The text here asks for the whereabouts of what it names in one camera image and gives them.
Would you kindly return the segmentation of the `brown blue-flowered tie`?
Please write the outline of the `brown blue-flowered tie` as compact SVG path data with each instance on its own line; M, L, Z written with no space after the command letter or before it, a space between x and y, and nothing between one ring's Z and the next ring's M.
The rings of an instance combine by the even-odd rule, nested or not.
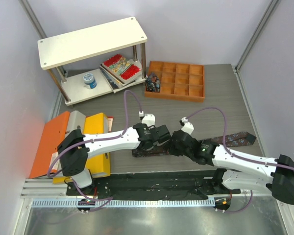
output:
M256 137L249 132L239 132L235 134L230 134L225 136L225 143L228 147L240 147L253 145L256 141ZM169 155L170 153L183 153L183 150L190 150L193 147L196 148L198 144L196 143L174 143L168 141L160 146L155 146L151 150L140 150L132 149L133 157L152 157L152 156L162 156Z

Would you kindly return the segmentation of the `red patterned book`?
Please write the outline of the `red patterned book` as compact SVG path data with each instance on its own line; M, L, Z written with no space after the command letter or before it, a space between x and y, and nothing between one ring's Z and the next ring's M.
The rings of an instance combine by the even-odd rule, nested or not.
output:
M142 73L141 67L121 54L115 54L100 66L122 85L136 80Z

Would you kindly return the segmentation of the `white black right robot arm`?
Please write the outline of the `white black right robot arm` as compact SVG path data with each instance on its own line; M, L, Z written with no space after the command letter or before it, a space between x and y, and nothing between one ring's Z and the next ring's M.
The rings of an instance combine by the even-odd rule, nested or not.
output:
M225 148L212 141L198 141L179 130L170 139L169 153L186 156L199 165L225 167L246 175L245 179L225 172L212 180L212 189L223 193L227 189L270 191L272 196L294 205L294 161L286 156L258 157Z

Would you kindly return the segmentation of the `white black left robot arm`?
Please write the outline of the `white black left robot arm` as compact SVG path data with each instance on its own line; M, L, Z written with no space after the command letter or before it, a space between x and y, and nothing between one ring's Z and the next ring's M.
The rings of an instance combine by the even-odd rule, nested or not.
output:
M125 149L150 150L157 144L170 139L165 125L155 127L137 123L118 132L84 135L79 129L73 130L57 147L62 174L70 177L75 189L83 195L90 195L95 188L88 159L94 156Z

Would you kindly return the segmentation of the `orange compartment tray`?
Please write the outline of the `orange compartment tray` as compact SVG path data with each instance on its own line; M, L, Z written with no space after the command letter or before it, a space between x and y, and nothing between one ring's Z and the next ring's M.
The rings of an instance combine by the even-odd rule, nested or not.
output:
M203 65L150 61L148 75L158 86L145 88L146 97L193 102L205 99Z

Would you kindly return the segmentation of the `orange binder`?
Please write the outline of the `orange binder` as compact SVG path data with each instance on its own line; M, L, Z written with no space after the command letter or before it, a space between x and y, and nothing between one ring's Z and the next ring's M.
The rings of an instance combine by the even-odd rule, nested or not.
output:
M52 155L57 151L58 145L64 139L69 117L70 112L65 111L45 124L29 175L30 179L46 176L52 163Z

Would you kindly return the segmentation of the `white two-tier shelf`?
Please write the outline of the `white two-tier shelf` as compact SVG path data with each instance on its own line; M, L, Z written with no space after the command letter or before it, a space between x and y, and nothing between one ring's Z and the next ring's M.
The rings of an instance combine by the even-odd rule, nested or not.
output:
M134 58L131 59L131 62L142 69L143 74L135 81L135 84L139 84L146 76L146 42L147 36L136 18L129 17L40 39L37 44L41 68L48 72L59 66L123 48L136 49L136 46L140 45L142 59L138 60L137 53L133 53ZM91 73L97 82L93 89L86 87L82 74L62 78L61 82L57 83L66 105L74 105L113 91L99 68L92 70Z

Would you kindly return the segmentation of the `grey binder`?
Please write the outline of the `grey binder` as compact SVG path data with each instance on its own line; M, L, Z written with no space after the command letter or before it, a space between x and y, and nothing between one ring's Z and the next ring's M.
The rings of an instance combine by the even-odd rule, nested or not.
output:
M65 137L67 137L67 135L75 129L79 129L81 133L84 133L85 121L86 121L86 116L82 114L81 112L79 111L71 112L69 116L68 124L67 124L67 129L65 132Z

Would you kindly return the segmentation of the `yellow binder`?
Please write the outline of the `yellow binder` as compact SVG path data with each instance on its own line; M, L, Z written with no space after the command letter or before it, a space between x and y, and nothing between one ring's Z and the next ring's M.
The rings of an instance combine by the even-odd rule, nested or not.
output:
M105 134L105 121L107 116L104 113L98 113L87 117L85 121L83 134ZM110 154L103 153L87 160L86 169L88 169L94 178L110 176Z

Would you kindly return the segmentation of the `lower stacked books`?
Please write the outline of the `lower stacked books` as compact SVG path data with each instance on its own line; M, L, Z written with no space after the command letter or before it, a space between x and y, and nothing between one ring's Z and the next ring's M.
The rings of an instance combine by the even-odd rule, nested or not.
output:
M100 69L100 72L101 74L104 76L104 78L107 80L108 82L108 85L110 86L110 88L112 89L112 92L113 93L117 93L117 92L120 92L122 90L125 90L126 88L129 88L129 87L132 87L132 86L135 86L135 85L138 85L138 84L142 84L145 82L144 79L142 78L137 78L136 80L128 83L128 84L125 84L124 86L119 82L117 81L115 78L113 78L112 76L108 75L108 73L102 69L102 68L99 68Z

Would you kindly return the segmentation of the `blue white jar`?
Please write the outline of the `blue white jar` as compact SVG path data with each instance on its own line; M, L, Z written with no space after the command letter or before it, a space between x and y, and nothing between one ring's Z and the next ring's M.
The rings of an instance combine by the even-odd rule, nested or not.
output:
M85 87L87 89L94 89L97 86L96 79L95 79L94 75L90 72L85 73L83 75L83 82L84 82Z

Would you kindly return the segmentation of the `aluminium extrusion rail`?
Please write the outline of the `aluminium extrusion rail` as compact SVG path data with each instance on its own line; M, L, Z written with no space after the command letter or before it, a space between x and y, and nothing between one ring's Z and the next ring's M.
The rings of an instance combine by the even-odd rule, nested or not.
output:
M67 186L53 184L52 179L26 179L21 191L22 198L65 197Z

